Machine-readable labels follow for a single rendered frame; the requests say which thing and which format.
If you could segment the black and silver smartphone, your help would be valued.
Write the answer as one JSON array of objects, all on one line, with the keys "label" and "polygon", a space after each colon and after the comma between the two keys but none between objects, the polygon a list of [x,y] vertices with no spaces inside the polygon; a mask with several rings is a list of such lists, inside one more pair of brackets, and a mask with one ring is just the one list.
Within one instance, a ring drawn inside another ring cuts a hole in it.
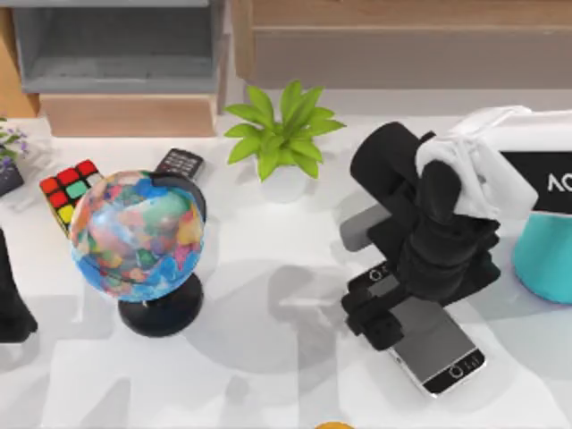
[{"label": "black and silver smartphone", "polygon": [[403,327],[404,338],[389,352],[396,363],[425,393],[438,397],[486,365],[484,353],[439,303],[410,295],[383,262],[355,278],[390,277],[394,289],[385,297]]}]

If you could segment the pale grey rounded box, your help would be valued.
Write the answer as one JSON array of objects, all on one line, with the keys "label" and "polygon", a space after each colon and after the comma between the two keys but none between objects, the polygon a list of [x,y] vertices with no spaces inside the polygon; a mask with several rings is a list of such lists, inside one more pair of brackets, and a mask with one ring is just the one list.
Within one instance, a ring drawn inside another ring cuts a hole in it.
[{"label": "pale grey rounded box", "polygon": [[383,206],[374,205],[352,215],[340,226],[341,241],[346,250],[357,252],[375,246],[386,255],[387,244],[383,237],[391,225],[392,215]]}]

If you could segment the teal cup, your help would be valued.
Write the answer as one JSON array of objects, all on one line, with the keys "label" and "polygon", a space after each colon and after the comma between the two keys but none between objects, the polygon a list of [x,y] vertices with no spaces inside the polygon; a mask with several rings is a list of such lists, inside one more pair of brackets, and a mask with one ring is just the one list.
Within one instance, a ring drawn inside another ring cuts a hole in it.
[{"label": "teal cup", "polygon": [[512,263],[517,278],[533,294],[572,306],[572,215],[531,214]]}]

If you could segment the green plant in white pot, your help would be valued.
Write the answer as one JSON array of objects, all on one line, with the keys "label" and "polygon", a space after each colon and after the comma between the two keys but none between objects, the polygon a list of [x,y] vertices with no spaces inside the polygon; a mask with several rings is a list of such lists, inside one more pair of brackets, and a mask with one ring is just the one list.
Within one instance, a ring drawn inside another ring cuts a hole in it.
[{"label": "green plant in white pot", "polygon": [[237,140],[227,164],[252,158],[261,190],[275,204],[294,202],[306,192],[324,163],[315,140],[346,127],[333,110],[319,105],[323,91],[323,86],[303,89],[300,80],[291,80],[274,106],[264,90],[249,85],[247,103],[223,109],[240,118],[224,133]]}]

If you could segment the wooden drawer cabinet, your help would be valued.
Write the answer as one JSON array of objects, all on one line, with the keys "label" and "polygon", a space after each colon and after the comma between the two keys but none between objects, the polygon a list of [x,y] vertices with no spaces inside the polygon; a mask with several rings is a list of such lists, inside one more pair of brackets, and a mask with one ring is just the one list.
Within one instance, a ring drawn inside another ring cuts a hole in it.
[{"label": "wooden drawer cabinet", "polygon": [[572,0],[228,5],[236,72],[266,88],[572,88]]}]

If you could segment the black calculator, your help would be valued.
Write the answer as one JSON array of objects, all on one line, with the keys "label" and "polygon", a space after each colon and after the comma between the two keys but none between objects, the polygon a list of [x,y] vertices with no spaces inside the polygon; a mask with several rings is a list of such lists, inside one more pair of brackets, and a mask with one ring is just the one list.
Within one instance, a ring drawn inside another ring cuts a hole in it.
[{"label": "black calculator", "polygon": [[157,165],[156,172],[173,172],[188,180],[195,180],[204,166],[205,160],[202,156],[172,147]]}]

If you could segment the colourful globe on black stand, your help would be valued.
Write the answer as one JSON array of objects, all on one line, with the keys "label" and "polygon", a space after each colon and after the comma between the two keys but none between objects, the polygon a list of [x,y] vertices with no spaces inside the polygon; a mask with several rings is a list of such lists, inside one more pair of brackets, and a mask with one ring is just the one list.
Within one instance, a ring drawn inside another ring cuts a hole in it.
[{"label": "colourful globe on black stand", "polygon": [[175,172],[116,172],[77,203],[71,256],[90,286],[116,300],[127,327],[149,338],[171,336],[202,307],[195,270],[206,218],[194,181]]}]

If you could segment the wooden cupboard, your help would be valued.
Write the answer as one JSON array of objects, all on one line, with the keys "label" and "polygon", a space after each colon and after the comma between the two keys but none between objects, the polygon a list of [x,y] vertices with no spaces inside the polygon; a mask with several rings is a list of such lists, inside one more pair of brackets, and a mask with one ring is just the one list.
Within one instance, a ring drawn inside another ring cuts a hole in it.
[{"label": "wooden cupboard", "polygon": [[28,93],[21,84],[13,12],[0,5],[0,113],[11,118],[44,116],[56,137],[209,137],[223,99],[227,46],[223,33],[213,93]]}]

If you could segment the colourful puzzle cube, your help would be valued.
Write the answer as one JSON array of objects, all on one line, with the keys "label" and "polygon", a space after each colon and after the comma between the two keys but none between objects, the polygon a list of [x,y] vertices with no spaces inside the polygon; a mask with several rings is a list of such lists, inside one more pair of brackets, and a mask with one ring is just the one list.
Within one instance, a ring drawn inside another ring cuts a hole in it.
[{"label": "colourful puzzle cube", "polygon": [[102,179],[103,175],[96,165],[90,159],[85,159],[72,167],[61,170],[56,175],[43,179],[38,184],[54,219],[65,236],[68,236],[76,205]]}]

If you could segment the grey open shelf cabinet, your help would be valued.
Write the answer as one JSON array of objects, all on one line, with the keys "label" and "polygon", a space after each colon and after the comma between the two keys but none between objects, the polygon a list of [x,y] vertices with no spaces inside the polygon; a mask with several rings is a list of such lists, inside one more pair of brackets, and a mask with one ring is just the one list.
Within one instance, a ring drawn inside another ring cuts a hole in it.
[{"label": "grey open shelf cabinet", "polygon": [[204,94],[218,87],[224,0],[0,0],[24,91]]}]

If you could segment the purple flowers in dark pot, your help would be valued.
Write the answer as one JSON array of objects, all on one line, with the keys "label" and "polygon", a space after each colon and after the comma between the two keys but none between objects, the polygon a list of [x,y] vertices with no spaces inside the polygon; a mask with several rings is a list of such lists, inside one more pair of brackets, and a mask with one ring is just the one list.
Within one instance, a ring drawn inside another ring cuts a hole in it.
[{"label": "purple flowers in dark pot", "polygon": [[16,160],[29,153],[27,137],[19,128],[9,126],[5,115],[0,115],[0,197],[24,183]]}]

